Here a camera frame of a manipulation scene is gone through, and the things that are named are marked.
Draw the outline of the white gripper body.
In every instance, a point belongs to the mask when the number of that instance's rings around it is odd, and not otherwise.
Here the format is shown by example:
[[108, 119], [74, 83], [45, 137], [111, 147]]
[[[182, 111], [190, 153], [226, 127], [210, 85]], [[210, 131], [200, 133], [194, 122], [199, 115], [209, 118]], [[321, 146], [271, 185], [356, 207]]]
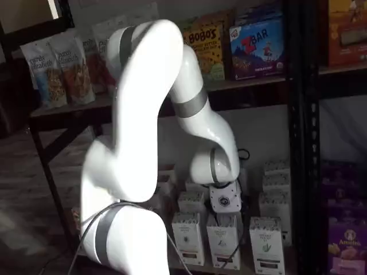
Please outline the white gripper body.
[[221, 188], [209, 186], [210, 204], [215, 213], [236, 213], [241, 210], [241, 188], [230, 182]]

